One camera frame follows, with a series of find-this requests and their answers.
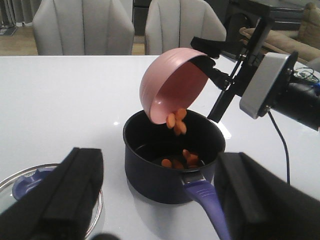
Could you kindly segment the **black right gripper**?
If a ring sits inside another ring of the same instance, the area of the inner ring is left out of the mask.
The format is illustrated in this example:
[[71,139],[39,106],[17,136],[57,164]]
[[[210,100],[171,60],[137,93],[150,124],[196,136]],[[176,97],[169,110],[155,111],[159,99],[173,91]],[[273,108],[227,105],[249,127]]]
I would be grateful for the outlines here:
[[233,98],[241,96],[248,86],[253,74],[262,61],[261,48],[273,26],[273,19],[263,16],[258,21],[246,46],[241,50],[235,67],[230,75],[215,68],[216,62],[211,58],[219,58],[225,41],[209,40],[194,36],[191,47],[207,56],[196,56],[191,63],[197,66],[219,89],[222,89],[207,118],[218,123]]

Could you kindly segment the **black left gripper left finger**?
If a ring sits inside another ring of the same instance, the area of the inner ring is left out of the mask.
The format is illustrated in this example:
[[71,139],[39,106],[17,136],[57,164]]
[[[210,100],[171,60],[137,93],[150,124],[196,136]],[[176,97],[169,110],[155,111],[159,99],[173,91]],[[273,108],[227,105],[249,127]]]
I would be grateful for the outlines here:
[[75,147],[0,215],[2,240],[83,240],[104,178],[100,149]]

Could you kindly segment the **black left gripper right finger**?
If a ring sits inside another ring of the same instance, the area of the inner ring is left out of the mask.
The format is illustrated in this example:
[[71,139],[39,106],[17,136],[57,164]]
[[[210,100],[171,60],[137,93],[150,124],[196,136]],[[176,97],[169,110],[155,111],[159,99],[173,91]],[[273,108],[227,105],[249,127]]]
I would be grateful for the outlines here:
[[320,202],[243,152],[218,155],[214,185],[233,240],[318,240]]

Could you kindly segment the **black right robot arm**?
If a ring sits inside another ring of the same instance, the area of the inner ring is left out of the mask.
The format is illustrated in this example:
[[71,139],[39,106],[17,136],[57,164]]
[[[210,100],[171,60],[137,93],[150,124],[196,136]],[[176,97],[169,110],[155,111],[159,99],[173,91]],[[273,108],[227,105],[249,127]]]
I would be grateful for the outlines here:
[[219,122],[234,96],[253,119],[270,109],[313,129],[320,129],[320,87],[294,74],[298,52],[260,52],[274,20],[262,17],[247,44],[193,37],[193,49],[207,57],[193,59],[221,90],[208,118]]

